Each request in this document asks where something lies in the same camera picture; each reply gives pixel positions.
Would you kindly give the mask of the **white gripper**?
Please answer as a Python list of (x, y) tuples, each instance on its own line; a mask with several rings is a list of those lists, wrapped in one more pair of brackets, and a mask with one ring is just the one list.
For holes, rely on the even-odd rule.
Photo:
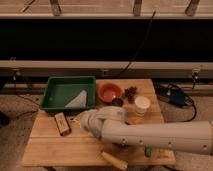
[(118, 106), (105, 106), (100, 109), (84, 111), (80, 119), (80, 125), (100, 140), (102, 138), (102, 127), (106, 120), (125, 122), (126, 118), (126, 109)]

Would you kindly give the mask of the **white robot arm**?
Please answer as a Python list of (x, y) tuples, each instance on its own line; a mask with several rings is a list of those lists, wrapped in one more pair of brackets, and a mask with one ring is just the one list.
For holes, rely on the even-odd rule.
[(128, 125), (126, 118), (123, 107), (106, 106), (84, 111), (80, 124), (96, 139), (110, 143), (213, 155), (213, 122)]

